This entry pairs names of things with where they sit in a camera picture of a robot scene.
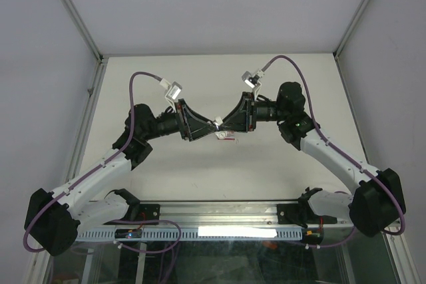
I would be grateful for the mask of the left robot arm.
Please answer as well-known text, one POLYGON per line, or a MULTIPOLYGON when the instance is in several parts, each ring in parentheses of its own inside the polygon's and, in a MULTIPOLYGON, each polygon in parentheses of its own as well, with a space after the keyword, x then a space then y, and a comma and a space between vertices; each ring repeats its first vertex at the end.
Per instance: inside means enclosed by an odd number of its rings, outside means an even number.
POLYGON ((183 139, 194 141, 219 131, 224 123, 222 118, 210 120, 200 115, 182 99, 171 109, 155 116, 146 104, 131 105, 124 132, 91 169, 50 192, 43 188, 35 191, 24 223, 25 249, 37 252, 28 243, 32 237, 41 251, 58 256, 93 227, 120 219, 125 223, 136 221, 139 200, 129 191, 115 190, 97 202, 93 197, 146 160, 152 152, 149 140, 180 133, 183 139))

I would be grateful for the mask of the red white staple box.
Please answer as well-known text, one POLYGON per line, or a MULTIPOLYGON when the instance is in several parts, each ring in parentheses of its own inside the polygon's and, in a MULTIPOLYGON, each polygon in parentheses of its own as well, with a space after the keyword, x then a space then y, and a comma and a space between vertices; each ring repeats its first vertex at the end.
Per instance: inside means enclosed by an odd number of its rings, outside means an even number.
POLYGON ((219 131, 216 133, 217 139, 219 140, 235 140, 233 131, 219 131))

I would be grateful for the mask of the white stapler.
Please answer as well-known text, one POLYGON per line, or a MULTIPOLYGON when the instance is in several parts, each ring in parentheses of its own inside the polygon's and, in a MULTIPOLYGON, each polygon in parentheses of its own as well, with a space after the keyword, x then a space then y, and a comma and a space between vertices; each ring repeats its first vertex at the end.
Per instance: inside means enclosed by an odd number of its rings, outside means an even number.
POLYGON ((215 117, 214 125, 216 127, 215 135, 217 139, 224 140, 227 137, 227 132, 220 129, 220 126, 223 124, 222 118, 220 116, 215 117))

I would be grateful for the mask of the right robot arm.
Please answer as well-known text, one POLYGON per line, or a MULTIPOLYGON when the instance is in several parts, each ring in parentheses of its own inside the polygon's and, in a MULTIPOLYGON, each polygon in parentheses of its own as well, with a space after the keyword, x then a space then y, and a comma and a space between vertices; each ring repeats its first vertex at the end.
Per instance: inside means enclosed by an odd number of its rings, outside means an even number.
POLYGON ((256 101, 251 92, 245 92, 239 105, 214 124, 219 131, 249 132, 257 122, 274 121, 288 144, 317 160, 344 184, 347 193, 306 189, 298 199, 298 216, 303 221, 313 222, 321 215, 345 219, 368 237, 396 220, 403 223, 406 207, 398 174, 365 164, 337 147, 305 112, 306 101, 299 83, 285 82, 275 101, 256 101))

